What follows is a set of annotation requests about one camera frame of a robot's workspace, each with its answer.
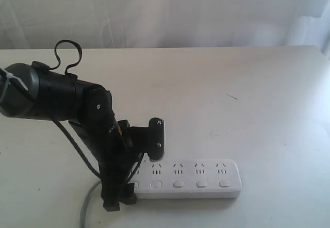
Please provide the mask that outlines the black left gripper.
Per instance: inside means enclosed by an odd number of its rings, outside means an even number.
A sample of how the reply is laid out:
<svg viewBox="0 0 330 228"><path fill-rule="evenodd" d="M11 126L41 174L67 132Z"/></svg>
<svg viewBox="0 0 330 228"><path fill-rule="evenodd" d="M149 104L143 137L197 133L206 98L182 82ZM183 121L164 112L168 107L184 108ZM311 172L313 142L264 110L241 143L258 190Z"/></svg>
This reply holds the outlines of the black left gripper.
<svg viewBox="0 0 330 228"><path fill-rule="evenodd" d="M136 204L135 184L129 182L144 154L144 127L117 121L112 109L80 110L69 124L98 162L103 208L120 210L118 187L123 186L121 203Z"/></svg>

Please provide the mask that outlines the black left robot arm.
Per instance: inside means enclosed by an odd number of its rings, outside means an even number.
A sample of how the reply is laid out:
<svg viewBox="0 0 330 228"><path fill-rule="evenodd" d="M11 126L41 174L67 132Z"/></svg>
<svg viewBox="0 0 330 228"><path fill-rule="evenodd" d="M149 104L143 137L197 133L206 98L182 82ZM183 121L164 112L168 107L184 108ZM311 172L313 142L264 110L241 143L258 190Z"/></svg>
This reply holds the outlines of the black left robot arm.
<svg viewBox="0 0 330 228"><path fill-rule="evenodd" d="M110 91L98 84L58 74L49 67L15 63L1 70L1 114L9 118L50 120L68 138L68 121L97 160L93 173L102 185L104 209L137 201L131 171L140 158L128 135L127 120L117 121Z"/></svg>

